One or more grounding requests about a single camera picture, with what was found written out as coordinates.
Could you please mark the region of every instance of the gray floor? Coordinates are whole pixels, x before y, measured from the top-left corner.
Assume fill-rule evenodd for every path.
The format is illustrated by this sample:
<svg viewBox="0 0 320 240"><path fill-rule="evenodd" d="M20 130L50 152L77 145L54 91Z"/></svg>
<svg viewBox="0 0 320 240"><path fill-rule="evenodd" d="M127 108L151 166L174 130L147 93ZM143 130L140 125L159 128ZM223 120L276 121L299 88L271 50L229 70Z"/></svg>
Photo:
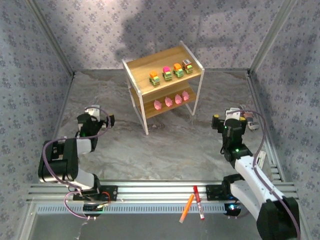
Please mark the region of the gray floor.
<svg viewBox="0 0 320 240"><path fill-rule="evenodd" d="M206 72L195 116L186 106L160 114L148 120L149 135L134 111L125 77L122 70L75 75L58 136L73 137L77 116L92 104L113 113L116 121L99 138L95 152L79 157L83 170L113 180L222 180L235 173L220 155L222 136L211 129L211 120L239 104L254 109L244 72ZM243 139L254 153L262 132L247 128Z"/></svg>

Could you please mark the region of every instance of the red marker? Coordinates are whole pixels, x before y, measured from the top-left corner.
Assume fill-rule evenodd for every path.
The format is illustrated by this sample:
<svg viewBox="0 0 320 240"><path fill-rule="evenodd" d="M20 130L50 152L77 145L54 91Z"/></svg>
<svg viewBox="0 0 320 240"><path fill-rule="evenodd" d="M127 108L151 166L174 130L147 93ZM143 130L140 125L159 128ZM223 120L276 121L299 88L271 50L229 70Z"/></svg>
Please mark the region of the red marker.
<svg viewBox="0 0 320 240"><path fill-rule="evenodd" d="M199 209L199 213L200 213L200 219L201 220L205 220L205 214L204 214L204 210L203 210L203 208L201 206L201 200L200 200L200 196L199 196L199 192L198 192L198 187L197 186L193 186L193 191L194 191L196 203L198 205L198 209Z"/></svg>

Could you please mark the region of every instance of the wooden shelf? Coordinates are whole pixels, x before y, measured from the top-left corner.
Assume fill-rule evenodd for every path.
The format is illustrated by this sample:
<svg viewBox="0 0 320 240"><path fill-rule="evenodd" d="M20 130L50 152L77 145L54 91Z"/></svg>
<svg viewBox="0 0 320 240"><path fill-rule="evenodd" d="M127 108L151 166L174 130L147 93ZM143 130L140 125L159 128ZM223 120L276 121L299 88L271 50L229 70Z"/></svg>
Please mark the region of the wooden shelf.
<svg viewBox="0 0 320 240"><path fill-rule="evenodd" d="M152 118L156 115L162 114L164 112L167 112L171 109L175 109L177 107L180 107L184 104L193 102L196 100L197 95L193 91L193 89L190 87L188 82L181 82L180 84L176 84L171 86L170 88L166 88L166 91L168 91L167 94L162 94L161 92L155 92L152 95L146 96L146 99L143 100L143 106L144 106L144 112L145 112L145 118L149 119ZM141 112L141 106L140 106L140 101L139 97L133 87L130 88L130 91L132 93L135 105L139 108ZM189 100L188 101L183 101L181 104L176 104L175 102L175 96L179 94L182 97L182 92L186 91L189 94ZM172 100L172 106L168 107L165 104L165 98L168 97ZM162 104L162 108L160 110L156 110L154 106L155 100L158 100Z"/></svg>
<svg viewBox="0 0 320 240"><path fill-rule="evenodd" d="M174 64L182 64L182 61L189 59L192 62L193 72L187 74L184 72L184 76L177 78L174 74L171 81L165 81L162 76L163 67L168 66L171 73L174 68ZM173 85L185 82L194 77L201 75L202 70L196 64L196 60L186 51L183 46L176 46L155 54L139 58L127 62L127 66L141 91L142 96L153 94L162 89L169 88ZM149 72L156 71L160 78L160 85L153 86L149 82Z"/></svg>

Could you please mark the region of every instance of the floral wallpaper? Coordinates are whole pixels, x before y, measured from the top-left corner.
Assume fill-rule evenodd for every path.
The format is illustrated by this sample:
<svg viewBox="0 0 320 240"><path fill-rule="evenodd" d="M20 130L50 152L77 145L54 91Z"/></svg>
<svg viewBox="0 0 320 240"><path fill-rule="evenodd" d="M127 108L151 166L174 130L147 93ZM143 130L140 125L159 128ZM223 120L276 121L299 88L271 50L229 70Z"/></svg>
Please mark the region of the floral wallpaper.
<svg viewBox="0 0 320 240"><path fill-rule="evenodd" d="M206 68L249 68L283 0L36 0L74 70L118 69L182 40Z"/></svg>
<svg viewBox="0 0 320 240"><path fill-rule="evenodd" d="M298 0L256 71L282 167L320 239L320 2Z"/></svg>
<svg viewBox="0 0 320 240"><path fill-rule="evenodd" d="M70 77L23 0L0 1L0 239L14 239Z"/></svg>

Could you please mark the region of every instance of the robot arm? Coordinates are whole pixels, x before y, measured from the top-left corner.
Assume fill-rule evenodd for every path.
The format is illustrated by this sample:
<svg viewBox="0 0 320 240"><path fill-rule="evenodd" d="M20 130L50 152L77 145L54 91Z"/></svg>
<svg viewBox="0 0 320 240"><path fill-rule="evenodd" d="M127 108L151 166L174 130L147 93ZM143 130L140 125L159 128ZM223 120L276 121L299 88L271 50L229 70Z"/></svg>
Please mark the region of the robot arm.
<svg viewBox="0 0 320 240"><path fill-rule="evenodd" d="M223 195L229 199L236 198L248 209L256 220L263 240L297 237L295 226L281 202L291 211L300 228L298 203L293 197L286 198L263 171L254 165L253 154L242 143L246 125L247 121L240 116L239 108L227 110L225 120L219 119L218 115L212 119L212 128L222 134L220 153L238 172L224 177L221 185Z"/></svg>
<svg viewBox="0 0 320 240"><path fill-rule="evenodd" d="M75 138L56 141L46 148L46 158L53 172L59 179L66 183L79 187L83 196L97 195L101 193L101 185L98 177L79 168L78 156L93 152L96 149L98 138L83 139L79 137L96 136L100 130L105 130L110 125L112 128L115 118L110 115L108 119L101 119L99 106L93 105L85 113L77 117L79 131ZM40 159L38 177L41 182L57 183L57 180L48 171L43 155Z"/></svg>

